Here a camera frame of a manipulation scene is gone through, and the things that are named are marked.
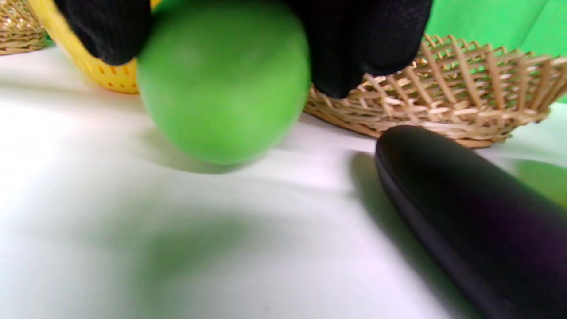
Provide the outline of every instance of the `eggplant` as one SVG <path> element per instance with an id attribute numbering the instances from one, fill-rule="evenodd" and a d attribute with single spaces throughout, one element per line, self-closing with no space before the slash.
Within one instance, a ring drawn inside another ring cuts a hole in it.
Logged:
<path id="1" fill-rule="evenodd" d="M 567 212 L 559 205 L 419 127 L 384 132 L 375 165 L 397 213 L 486 318 L 567 318 Z"/>

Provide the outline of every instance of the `gloved hand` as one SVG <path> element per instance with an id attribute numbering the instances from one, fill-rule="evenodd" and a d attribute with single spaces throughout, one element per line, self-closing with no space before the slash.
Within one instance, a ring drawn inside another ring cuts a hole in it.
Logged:
<path id="1" fill-rule="evenodd" d="M 110 65 L 134 58 L 151 31 L 150 0 L 54 0 L 85 48 Z M 310 43 L 312 81 L 344 98 L 364 73 L 389 75 L 415 58 L 433 0 L 283 0 Z"/>

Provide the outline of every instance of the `green ball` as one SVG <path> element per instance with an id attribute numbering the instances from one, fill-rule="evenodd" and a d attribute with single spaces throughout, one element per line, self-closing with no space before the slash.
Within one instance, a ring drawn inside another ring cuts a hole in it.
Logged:
<path id="1" fill-rule="evenodd" d="M 307 39 L 283 4 L 166 0 L 138 57 L 142 100 L 179 149 L 254 160 L 297 122 L 311 85 Z"/>

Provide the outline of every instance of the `wicker basket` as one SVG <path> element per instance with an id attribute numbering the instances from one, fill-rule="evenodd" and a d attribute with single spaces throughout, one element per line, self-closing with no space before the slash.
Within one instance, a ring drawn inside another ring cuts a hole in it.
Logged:
<path id="1" fill-rule="evenodd" d="M 155 7 L 160 1 L 151 0 L 151 4 Z M 28 2 L 53 41 L 90 81 L 114 92 L 138 94 L 136 61 L 114 67 L 94 58 L 71 31 L 53 0 Z"/>
<path id="2" fill-rule="evenodd" d="M 0 0 L 0 55 L 43 49 L 45 37 L 24 0 Z"/>
<path id="3" fill-rule="evenodd" d="M 312 89 L 305 111 L 371 137 L 405 124 L 485 148 L 545 119 L 565 93 L 565 57 L 426 35 L 413 65 L 388 77 L 366 76 L 342 100 Z"/>

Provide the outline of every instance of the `yellow basket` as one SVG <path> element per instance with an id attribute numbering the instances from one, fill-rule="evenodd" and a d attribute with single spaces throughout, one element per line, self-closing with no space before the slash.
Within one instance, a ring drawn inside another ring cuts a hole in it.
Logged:
<path id="1" fill-rule="evenodd" d="M 155 7 L 161 0 L 151 0 Z M 53 0 L 28 0 L 38 19 L 53 41 L 87 78 L 107 90 L 118 93 L 138 94 L 136 61 L 123 66 L 110 66 L 90 55 L 71 31 L 65 18 L 59 13 Z"/>

